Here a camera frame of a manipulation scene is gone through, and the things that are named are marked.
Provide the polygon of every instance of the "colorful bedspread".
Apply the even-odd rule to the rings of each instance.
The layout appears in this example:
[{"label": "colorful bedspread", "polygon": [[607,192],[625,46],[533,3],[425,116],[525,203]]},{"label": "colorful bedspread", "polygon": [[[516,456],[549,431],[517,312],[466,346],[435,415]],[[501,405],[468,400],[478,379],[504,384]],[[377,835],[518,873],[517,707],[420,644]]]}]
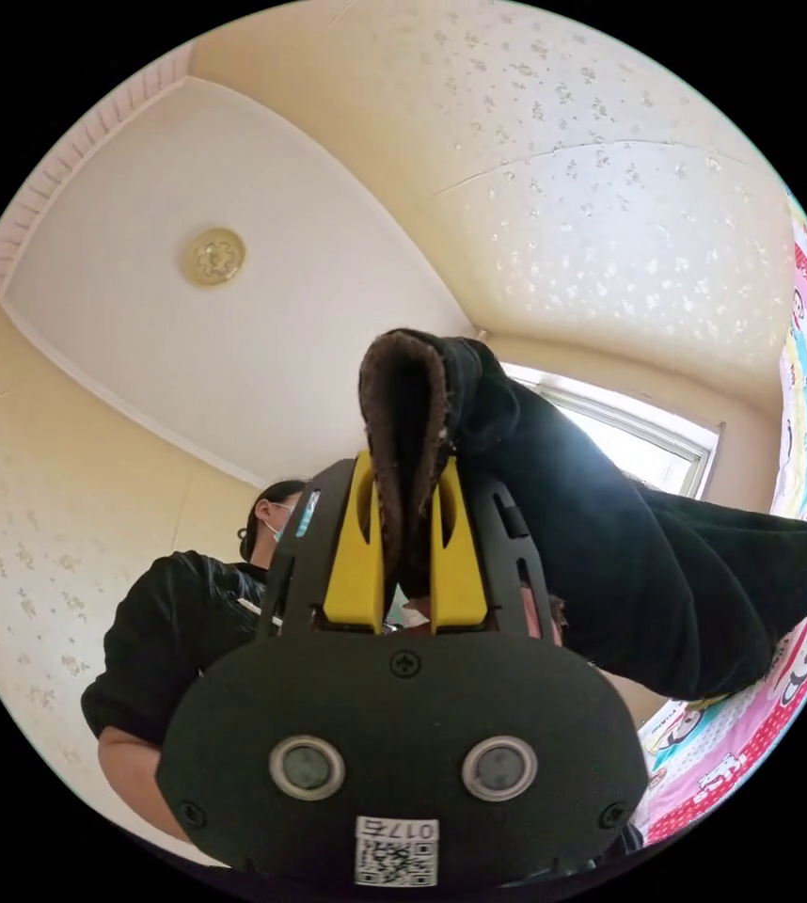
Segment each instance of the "colorful bedspread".
[{"label": "colorful bedspread", "polygon": [[[791,200],[793,318],[781,360],[783,444],[772,511],[807,520],[807,219]],[[807,619],[781,643],[769,676],[704,710],[668,703],[640,732],[651,782],[635,823],[646,843],[673,834],[733,793],[807,700]]]}]

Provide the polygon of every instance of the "screw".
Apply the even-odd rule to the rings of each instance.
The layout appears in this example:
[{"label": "screw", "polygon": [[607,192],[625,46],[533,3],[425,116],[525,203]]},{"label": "screw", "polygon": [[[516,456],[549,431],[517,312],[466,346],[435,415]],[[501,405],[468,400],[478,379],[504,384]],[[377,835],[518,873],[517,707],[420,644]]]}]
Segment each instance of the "screw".
[{"label": "screw", "polygon": [[626,804],[624,802],[612,802],[604,812],[598,816],[598,827],[609,831],[615,827],[626,813]]},{"label": "screw", "polygon": [[422,667],[422,661],[415,652],[395,652],[391,656],[391,673],[395,677],[401,677],[404,680],[407,677],[415,677]]},{"label": "screw", "polygon": [[178,811],[181,813],[181,818],[191,828],[206,827],[206,813],[203,812],[195,802],[186,800],[185,802],[179,803]]}]

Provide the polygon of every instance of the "woman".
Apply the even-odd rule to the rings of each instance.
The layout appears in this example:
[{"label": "woman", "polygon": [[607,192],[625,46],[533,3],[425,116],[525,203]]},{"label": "woman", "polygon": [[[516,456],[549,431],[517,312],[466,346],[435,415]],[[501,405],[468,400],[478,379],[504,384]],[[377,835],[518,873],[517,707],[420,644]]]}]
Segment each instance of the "woman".
[{"label": "woman", "polygon": [[180,840],[154,777],[168,722],[188,687],[256,629],[277,537],[305,486],[288,480],[260,494],[238,531],[239,563],[198,552],[153,562],[119,603],[103,639],[105,671],[81,698],[105,779],[137,815]]}]

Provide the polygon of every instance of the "round ceiling lamp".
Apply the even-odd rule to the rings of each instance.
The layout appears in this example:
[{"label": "round ceiling lamp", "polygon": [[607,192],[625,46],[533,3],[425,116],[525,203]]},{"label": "round ceiling lamp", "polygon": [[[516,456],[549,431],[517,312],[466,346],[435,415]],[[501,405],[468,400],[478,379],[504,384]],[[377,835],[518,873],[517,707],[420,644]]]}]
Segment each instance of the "round ceiling lamp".
[{"label": "round ceiling lamp", "polygon": [[210,229],[198,235],[184,254],[184,272],[194,285],[211,288],[230,282],[244,265],[246,249],[230,229]]}]

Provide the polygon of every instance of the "window frame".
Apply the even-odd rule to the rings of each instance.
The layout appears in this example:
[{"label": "window frame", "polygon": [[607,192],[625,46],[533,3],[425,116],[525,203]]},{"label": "window frame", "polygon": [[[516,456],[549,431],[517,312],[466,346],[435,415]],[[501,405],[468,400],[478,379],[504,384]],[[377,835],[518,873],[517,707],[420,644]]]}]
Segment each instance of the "window frame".
[{"label": "window frame", "polygon": [[[710,482],[724,423],[716,428],[703,426],[620,392],[514,364],[504,364],[503,367],[511,379],[530,388],[550,404],[597,420],[611,429],[622,430],[688,461],[688,472],[679,495],[690,499],[701,499],[704,495]],[[672,428],[645,417],[643,412],[646,409],[651,416],[663,415],[657,418],[659,420],[671,420]],[[638,479],[633,474],[628,476]]]}]

